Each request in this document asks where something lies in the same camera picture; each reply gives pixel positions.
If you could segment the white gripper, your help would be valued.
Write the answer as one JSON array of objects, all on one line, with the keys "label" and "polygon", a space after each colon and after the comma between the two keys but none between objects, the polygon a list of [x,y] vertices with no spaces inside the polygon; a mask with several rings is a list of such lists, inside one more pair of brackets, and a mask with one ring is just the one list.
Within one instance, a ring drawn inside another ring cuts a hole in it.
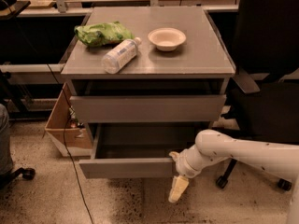
[{"label": "white gripper", "polygon": [[208,156],[203,155],[196,145],[177,153],[171,151],[169,156],[176,163],[179,176],[175,176],[169,192],[168,201],[175,203],[189,186],[189,179],[199,175],[208,163]]}]

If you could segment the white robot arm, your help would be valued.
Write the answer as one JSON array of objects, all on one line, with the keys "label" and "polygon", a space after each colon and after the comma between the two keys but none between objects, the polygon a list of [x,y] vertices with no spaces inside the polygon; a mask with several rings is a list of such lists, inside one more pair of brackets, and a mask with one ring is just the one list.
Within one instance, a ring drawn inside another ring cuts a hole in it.
[{"label": "white robot arm", "polygon": [[234,139],[214,130],[203,130],[194,145],[170,153],[178,176],[173,178],[168,201],[179,200],[191,178],[208,166],[235,159],[292,183],[292,197],[286,224],[299,224],[299,146]]}]

